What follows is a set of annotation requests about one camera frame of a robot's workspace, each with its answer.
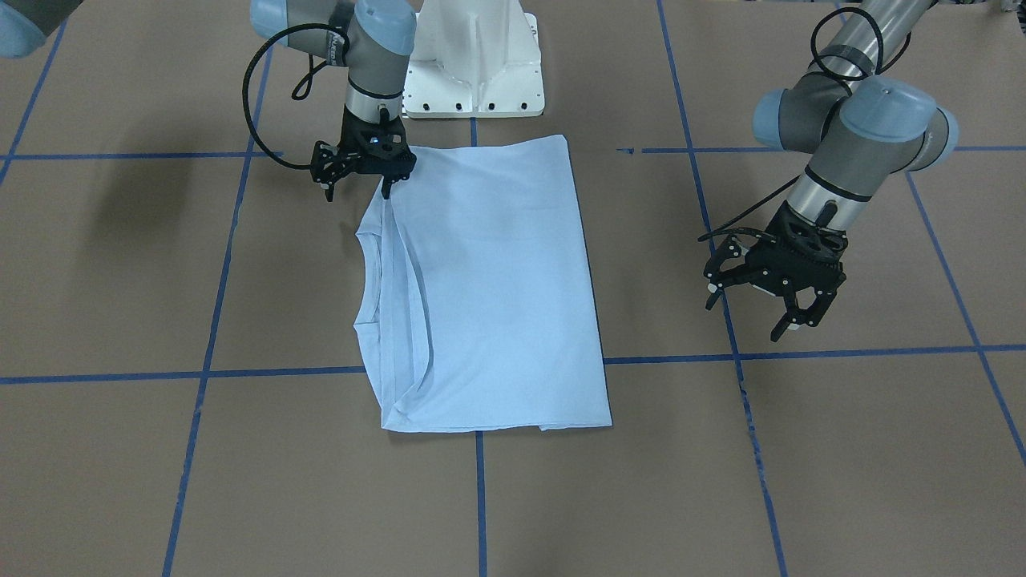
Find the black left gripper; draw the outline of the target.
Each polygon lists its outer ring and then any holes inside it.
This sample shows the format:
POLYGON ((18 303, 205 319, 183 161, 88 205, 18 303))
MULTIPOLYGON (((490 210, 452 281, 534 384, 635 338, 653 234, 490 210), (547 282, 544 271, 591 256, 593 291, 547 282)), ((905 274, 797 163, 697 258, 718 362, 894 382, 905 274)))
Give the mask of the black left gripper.
POLYGON ((779 342, 791 326, 818 326, 826 315, 846 274, 842 255, 849 248, 846 233, 818 226, 784 202, 774 213, 761 240, 746 255, 751 267, 749 284, 782 297, 785 312, 770 332, 779 342), (813 288, 807 308, 798 302, 798 293, 813 288))

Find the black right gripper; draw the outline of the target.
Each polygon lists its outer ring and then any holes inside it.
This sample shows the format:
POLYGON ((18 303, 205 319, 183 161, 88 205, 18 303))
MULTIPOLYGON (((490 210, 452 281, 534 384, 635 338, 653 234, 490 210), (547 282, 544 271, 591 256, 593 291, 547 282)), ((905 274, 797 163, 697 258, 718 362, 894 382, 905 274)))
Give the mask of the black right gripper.
MULTIPOLYGON (((408 145, 406 127, 401 117, 384 122, 367 122, 345 109, 341 125, 341 174, 382 176, 382 198, 388 200, 398 179, 410 178, 415 170, 413 151, 408 145)), ((322 189, 327 202, 333 202, 336 180, 323 179, 322 189)))

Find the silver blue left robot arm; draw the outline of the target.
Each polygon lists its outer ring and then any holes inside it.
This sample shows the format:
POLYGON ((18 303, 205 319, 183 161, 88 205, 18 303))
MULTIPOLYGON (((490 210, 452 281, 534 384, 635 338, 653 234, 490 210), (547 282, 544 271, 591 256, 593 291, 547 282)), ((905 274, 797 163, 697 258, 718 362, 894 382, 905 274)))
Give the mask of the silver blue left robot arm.
POLYGON ((810 41, 806 73, 756 106, 758 142, 810 157, 743 265, 729 271, 732 284, 784 300, 774 342, 789 329, 820 324, 846 278, 847 230, 887 176, 931 167, 957 144, 952 113, 886 74, 930 8, 930 1, 847 7, 849 20, 825 47, 810 41))

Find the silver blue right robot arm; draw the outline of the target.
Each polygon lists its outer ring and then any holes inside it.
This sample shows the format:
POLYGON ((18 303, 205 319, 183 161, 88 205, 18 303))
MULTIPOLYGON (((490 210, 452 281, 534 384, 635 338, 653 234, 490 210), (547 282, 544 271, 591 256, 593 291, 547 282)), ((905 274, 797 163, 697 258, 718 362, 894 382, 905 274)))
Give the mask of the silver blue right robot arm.
POLYGON ((381 194, 388 197, 394 184, 410 178, 417 161, 401 119, 415 50, 413 7, 406 1, 252 1, 249 13, 264 38, 242 81, 243 115, 254 145, 282 167, 311 175, 327 201, 338 180, 351 174, 381 176, 381 194), (340 141, 315 143, 307 163, 282 159, 256 134, 249 85, 274 45, 308 56, 308 72, 293 89, 297 101, 308 95, 319 71, 348 71, 340 141))

